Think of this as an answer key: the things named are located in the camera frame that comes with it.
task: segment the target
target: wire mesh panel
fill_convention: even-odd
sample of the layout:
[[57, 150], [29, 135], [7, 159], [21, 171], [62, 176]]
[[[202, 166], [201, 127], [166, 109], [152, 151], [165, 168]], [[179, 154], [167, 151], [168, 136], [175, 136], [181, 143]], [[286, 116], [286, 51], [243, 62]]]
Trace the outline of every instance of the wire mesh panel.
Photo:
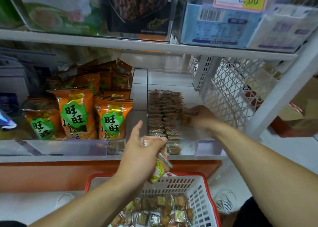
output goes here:
[[243, 130], [249, 119], [272, 91], [289, 64], [279, 61], [224, 57], [202, 96], [216, 116]]

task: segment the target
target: black package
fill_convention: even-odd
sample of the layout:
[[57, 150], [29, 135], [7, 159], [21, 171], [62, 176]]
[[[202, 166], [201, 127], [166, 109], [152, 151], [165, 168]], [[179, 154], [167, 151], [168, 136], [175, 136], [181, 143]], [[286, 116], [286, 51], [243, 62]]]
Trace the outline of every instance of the black package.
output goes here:
[[171, 0], [102, 0], [109, 32], [168, 34]]

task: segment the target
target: barcode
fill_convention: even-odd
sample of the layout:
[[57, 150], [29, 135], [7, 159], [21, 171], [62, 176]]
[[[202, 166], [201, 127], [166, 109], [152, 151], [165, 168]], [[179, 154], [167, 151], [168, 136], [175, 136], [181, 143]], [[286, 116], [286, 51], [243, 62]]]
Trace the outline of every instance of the barcode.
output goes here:
[[205, 9], [202, 8], [198, 20], [222, 22], [224, 9]]

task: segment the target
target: person's left hand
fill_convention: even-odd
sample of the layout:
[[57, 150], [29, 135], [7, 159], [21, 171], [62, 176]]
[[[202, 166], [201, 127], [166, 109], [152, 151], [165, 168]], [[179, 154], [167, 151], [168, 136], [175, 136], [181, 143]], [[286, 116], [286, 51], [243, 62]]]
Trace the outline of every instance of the person's left hand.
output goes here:
[[144, 183], [153, 173], [157, 155], [167, 142], [167, 138], [161, 137], [145, 147], [139, 138], [141, 126], [142, 121], [139, 121], [133, 128], [115, 174], [115, 177], [127, 180], [132, 192], [138, 192], [137, 194], [141, 192]]

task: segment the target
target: forearm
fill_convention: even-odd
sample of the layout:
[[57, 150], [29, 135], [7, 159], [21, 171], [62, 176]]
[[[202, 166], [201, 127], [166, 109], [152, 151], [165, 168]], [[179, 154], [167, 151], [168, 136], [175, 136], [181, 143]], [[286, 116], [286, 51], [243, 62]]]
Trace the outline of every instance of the forearm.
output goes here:
[[317, 225], [317, 175], [224, 123], [209, 128], [274, 226]]
[[129, 203], [131, 192], [125, 180], [111, 178], [97, 187], [36, 221], [31, 227], [108, 226]]

